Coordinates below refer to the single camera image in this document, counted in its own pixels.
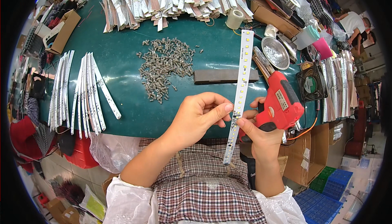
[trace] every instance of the green plastic crate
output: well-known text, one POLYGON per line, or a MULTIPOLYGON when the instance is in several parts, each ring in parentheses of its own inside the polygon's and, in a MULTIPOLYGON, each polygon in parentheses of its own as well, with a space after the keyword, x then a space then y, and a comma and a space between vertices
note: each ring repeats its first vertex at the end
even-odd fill
POLYGON ((309 188, 317 191, 319 193, 323 193, 326 181, 328 177, 336 170, 336 168, 326 166, 323 171, 318 175, 312 182, 309 188))

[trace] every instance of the metal bowl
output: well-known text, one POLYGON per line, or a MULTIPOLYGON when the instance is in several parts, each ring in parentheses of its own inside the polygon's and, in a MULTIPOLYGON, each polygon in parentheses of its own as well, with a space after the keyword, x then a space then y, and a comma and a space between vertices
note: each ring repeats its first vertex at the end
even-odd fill
POLYGON ((272 37, 263 37, 262 51, 268 61, 277 69, 285 70, 290 65, 290 57, 280 41, 272 37))

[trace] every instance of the fingernail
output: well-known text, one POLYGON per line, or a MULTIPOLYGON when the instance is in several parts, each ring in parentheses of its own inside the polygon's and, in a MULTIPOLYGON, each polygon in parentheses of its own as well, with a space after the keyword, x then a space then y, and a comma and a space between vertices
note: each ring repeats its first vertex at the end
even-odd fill
POLYGON ((230 111, 232 111, 233 110, 233 105, 232 104, 227 104, 226 106, 225 106, 225 111, 226 112, 230 112, 230 111))
POLYGON ((243 126, 244 125, 244 121, 242 120, 242 119, 237 119, 237 124, 239 125, 239 126, 243 126))

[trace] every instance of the person in white shirt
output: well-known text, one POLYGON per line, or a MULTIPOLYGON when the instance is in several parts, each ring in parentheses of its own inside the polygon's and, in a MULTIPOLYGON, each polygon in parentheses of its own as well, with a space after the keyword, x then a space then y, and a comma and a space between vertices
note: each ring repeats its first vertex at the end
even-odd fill
MULTIPOLYGON (((264 101, 256 98, 251 108, 264 101)), ((258 129, 253 124, 256 109, 243 112, 231 124, 253 141, 256 190, 248 187, 247 165, 239 157, 238 143, 226 166, 228 140, 202 139, 211 126, 225 127, 233 107, 212 92, 186 97, 167 131, 157 139, 142 139, 139 154, 113 178, 104 224, 306 223, 280 175, 277 156, 283 130, 258 129)))
POLYGON ((363 33, 371 24, 368 18, 361 18, 353 11, 343 14, 335 18, 335 22, 340 23, 343 30, 346 32, 349 39, 347 42, 351 45, 355 37, 363 33))

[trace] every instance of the person's left hand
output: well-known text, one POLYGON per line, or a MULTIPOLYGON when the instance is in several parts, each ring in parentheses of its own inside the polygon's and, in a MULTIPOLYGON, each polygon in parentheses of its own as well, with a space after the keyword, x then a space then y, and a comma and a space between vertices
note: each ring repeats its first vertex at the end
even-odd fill
POLYGON ((227 98, 213 92, 187 96, 164 135, 175 150, 182 150, 198 142, 212 125, 226 127, 224 121, 231 120, 232 110, 227 98))

